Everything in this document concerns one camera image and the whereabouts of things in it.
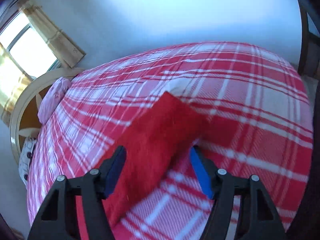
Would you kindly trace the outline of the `red white plaid bedspread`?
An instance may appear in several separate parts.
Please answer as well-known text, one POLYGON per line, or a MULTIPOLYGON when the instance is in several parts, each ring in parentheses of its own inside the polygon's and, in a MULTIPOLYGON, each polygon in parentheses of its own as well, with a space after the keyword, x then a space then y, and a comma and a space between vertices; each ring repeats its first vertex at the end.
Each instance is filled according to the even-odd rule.
POLYGON ((86 70, 37 137, 27 182, 30 221, 57 176, 84 175, 168 92, 206 116, 195 125, 203 154, 234 176, 259 176, 292 223, 311 164, 312 117, 303 82, 283 58, 235 42, 146 51, 86 70))

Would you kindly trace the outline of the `yellow curtain left panel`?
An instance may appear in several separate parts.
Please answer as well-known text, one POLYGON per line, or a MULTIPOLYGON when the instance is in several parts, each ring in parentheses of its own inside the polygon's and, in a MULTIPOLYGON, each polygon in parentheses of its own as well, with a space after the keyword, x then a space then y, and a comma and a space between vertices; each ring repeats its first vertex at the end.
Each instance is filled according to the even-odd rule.
POLYGON ((1 121, 9 127, 16 102, 32 78, 0 44, 0 103, 1 121))

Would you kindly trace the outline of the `red knit embroidered sweater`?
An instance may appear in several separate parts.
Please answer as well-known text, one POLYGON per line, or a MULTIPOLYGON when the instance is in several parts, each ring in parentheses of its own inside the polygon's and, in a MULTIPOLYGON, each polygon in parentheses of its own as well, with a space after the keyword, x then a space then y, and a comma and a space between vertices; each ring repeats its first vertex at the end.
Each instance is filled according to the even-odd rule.
POLYGON ((109 174, 103 214, 116 239, 133 236, 120 219, 160 184, 170 165, 188 153, 207 127, 203 114, 165 92, 114 142, 104 158, 111 157, 118 146, 124 146, 126 159, 122 161, 122 170, 109 174))

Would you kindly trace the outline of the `pink folded blanket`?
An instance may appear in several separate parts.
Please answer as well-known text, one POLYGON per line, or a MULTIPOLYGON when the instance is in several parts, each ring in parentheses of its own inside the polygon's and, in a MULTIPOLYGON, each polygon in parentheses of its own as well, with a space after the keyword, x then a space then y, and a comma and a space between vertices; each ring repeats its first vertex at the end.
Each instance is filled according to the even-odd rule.
POLYGON ((71 85, 71 80, 66 77, 60 77, 52 84, 40 103, 37 116, 41 124, 49 120, 71 85))

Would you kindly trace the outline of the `cream wooden headboard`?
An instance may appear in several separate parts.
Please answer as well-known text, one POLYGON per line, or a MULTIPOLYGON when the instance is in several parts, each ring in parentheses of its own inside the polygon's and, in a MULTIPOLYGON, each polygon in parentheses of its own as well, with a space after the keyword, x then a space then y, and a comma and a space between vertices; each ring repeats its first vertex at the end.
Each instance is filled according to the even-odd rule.
POLYGON ((11 148, 16 162, 19 162, 25 139, 35 138, 40 132, 42 124, 37 114, 52 84, 60 77, 71 80, 83 71, 81 68, 51 70, 32 81, 22 92, 16 101, 9 125, 11 148))

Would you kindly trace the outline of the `yellow curtain right panel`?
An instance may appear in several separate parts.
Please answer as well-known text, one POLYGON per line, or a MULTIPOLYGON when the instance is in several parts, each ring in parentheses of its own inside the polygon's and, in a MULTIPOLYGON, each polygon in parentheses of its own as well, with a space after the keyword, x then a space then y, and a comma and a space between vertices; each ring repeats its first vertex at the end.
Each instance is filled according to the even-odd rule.
POLYGON ((75 67, 85 52, 59 28, 34 0, 18 0, 18 8, 41 36, 63 67, 75 67))

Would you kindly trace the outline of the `yellow curtain panel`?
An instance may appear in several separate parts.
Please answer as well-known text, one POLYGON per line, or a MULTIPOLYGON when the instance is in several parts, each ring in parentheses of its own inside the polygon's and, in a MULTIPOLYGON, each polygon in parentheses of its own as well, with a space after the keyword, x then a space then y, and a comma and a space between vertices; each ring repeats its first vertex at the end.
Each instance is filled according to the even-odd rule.
POLYGON ((63 67, 75 67, 85 52, 59 28, 34 0, 18 0, 18 8, 41 36, 63 67))
POLYGON ((0 44, 0 103, 1 121, 9 127, 16 102, 32 78, 0 44))

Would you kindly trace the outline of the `bright back window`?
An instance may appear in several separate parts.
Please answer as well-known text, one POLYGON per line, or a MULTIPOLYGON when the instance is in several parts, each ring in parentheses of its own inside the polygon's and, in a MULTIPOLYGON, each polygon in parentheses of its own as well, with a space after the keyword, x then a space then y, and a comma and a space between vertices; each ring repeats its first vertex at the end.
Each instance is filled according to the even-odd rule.
POLYGON ((21 12, 16 12, 1 28, 1 44, 33 78, 61 66, 46 42, 21 12))

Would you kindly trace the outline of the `grey patterned pillow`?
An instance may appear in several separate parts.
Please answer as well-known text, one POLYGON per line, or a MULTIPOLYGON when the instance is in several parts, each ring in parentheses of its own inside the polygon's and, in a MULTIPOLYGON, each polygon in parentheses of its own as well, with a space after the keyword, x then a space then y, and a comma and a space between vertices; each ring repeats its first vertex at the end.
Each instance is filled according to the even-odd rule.
POLYGON ((32 162, 36 143, 37 143, 36 138, 27 137, 24 141, 24 144, 20 153, 20 159, 18 162, 18 172, 25 186, 28 183, 29 167, 32 162))

